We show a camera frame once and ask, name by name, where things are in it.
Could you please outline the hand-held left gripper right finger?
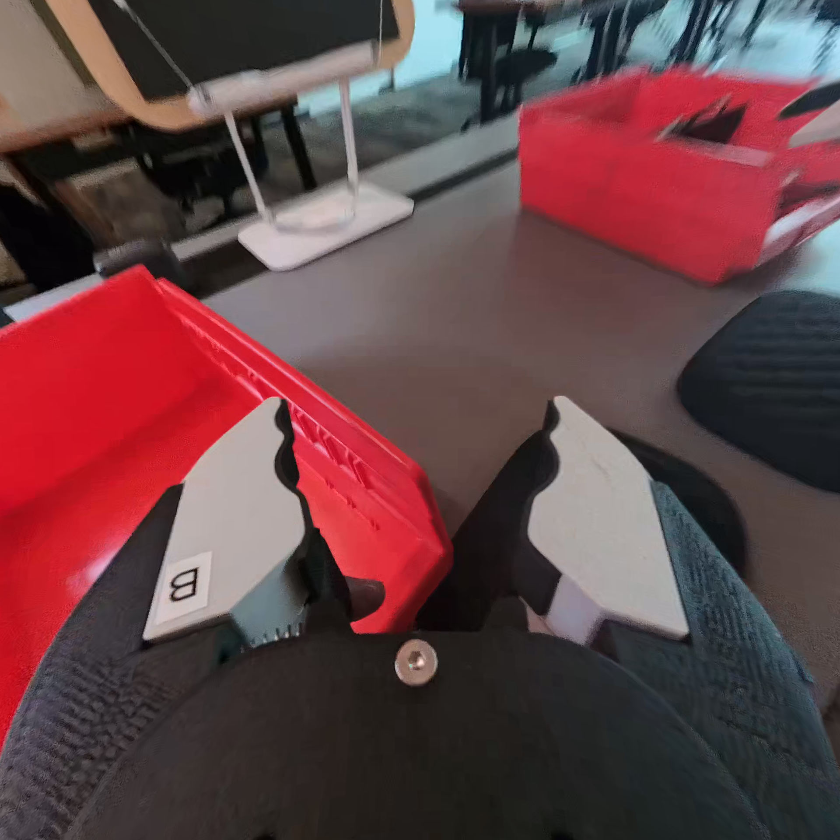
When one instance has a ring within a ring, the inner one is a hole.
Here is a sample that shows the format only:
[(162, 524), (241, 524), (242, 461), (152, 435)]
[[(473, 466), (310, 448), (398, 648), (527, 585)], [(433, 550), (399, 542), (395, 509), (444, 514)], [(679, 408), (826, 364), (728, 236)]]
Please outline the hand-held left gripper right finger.
[(566, 396), (549, 400), (539, 470), (511, 562), (539, 632), (591, 647), (606, 623), (676, 642), (690, 635), (653, 480)]

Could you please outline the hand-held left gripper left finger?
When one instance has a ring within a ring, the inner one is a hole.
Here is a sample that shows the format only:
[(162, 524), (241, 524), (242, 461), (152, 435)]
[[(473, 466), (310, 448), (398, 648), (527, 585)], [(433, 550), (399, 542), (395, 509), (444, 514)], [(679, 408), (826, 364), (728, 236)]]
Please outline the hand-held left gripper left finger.
[(288, 404), (272, 396), (220, 437), (181, 484), (143, 641), (230, 625), (248, 647), (298, 635), (314, 527), (298, 488)]

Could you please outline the red plastic bin with cables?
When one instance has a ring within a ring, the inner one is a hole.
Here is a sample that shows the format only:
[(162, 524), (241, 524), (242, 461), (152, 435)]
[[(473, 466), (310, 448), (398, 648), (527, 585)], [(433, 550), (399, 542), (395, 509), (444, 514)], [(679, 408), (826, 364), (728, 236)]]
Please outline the red plastic bin with cables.
[[(727, 144), (656, 141), (731, 95)], [(838, 221), (838, 81), (621, 70), (518, 117), (521, 205), (708, 285), (757, 269)]]

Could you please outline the empty red plastic bin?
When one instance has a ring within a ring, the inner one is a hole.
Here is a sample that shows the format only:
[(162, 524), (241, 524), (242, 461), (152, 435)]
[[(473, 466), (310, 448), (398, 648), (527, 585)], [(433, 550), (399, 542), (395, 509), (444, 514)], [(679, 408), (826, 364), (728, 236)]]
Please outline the empty red plastic bin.
[(2, 740), (49, 644), (153, 504), (271, 397), (341, 571), (381, 581), (354, 624), (408, 629), (450, 572), (428, 478), (351, 410), (136, 266), (2, 328)]

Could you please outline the black textured cushion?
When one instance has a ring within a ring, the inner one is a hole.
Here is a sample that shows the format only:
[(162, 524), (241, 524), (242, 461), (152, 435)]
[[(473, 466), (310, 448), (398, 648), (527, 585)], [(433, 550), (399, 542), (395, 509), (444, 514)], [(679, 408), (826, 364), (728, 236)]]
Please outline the black textured cushion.
[(731, 446), (838, 493), (838, 296), (756, 298), (691, 357), (676, 392), (699, 425)]

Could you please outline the small black device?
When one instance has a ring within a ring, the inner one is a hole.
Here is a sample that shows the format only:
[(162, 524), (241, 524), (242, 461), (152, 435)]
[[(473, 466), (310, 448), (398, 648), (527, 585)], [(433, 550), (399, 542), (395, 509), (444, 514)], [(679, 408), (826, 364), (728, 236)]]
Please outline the small black device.
[(93, 266), (103, 279), (116, 277), (141, 266), (155, 279), (165, 279), (182, 290), (193, 293), (195, 283), (188, 268), (162, 239), (136, 239), (94, 253)]

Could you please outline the white stand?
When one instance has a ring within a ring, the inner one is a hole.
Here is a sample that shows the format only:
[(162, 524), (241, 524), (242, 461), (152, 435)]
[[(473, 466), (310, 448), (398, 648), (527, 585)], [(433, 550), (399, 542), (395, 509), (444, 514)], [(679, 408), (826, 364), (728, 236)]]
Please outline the white stand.
[(259, 221), (238, 230), (237, 239), (271, 271), (300, 268), (413, 215), (413, 199), (361, 180), (348, 78), (339, 82), (339, 94), (347, 163), (345, 183), (279, 211), (271, 209), (264, 199), (233, 114), (225, 115), (259, 216)]

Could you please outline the black board with wooden rim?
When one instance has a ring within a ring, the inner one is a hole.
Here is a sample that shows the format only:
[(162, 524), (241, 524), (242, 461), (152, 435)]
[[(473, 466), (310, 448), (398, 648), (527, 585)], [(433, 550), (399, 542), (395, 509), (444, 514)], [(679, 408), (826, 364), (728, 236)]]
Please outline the black board with wooden rim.
[(391, 70), (415, 29), (410, 1), (47, 5), (104, 95), (132, 120), (170, 133)]

